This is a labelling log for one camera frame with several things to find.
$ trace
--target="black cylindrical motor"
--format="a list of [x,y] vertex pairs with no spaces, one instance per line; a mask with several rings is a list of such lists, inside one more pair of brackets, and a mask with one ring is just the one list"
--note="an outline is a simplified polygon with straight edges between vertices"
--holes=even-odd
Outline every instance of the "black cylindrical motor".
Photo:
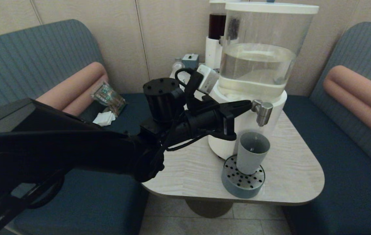
[[155,122],[172,122],[175,114],[184,111],[184,92],[173,78],[160,78],[145,83],[143,92]]

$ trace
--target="drip tray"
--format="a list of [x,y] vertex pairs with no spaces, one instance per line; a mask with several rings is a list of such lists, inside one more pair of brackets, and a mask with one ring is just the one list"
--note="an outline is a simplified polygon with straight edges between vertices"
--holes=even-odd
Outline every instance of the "drip tray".
[[252,198],[259,193],[264,181],[265,172],[260,165],[255,173],[246,175],[236,167],[237,156],[226,159],[222,171],[222,183],[225,189],[238,198]]

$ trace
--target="tiled floor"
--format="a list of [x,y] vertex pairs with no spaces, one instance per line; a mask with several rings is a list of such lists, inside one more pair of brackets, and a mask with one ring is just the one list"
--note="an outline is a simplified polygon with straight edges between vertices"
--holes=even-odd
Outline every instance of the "tiled floor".
[[140,235],[285,235],[291,234],[281,208],[234,203],[216,219],[194,213],[183,199],[149,195]]

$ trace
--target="white lid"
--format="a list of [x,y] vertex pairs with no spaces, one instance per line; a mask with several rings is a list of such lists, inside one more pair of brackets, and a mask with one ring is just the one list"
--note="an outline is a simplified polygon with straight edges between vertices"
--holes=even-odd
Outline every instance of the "white lid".
[[318,12],[318,6],[291,3],[226,3],[225,8],[235,11],[284,14],[316,14]]
[[209,3],[237,3],[240,0],[210,0]]

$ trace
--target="gray striped upholstery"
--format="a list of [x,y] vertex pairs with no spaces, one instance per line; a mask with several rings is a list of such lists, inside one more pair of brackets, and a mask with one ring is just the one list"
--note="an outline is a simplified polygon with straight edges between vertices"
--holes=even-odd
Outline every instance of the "gray striped upholstery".
[[[94,61],[104,64],[93,35],[77,20],[0,35],[0,106],[36,99]],[[93,110],[82,117],[91,120]]]
[[343,65],[371,80],[371,22],[359,23],[345,32],[310,97],[371,158],[371,129],[323,90],[323,80],[336,65]]

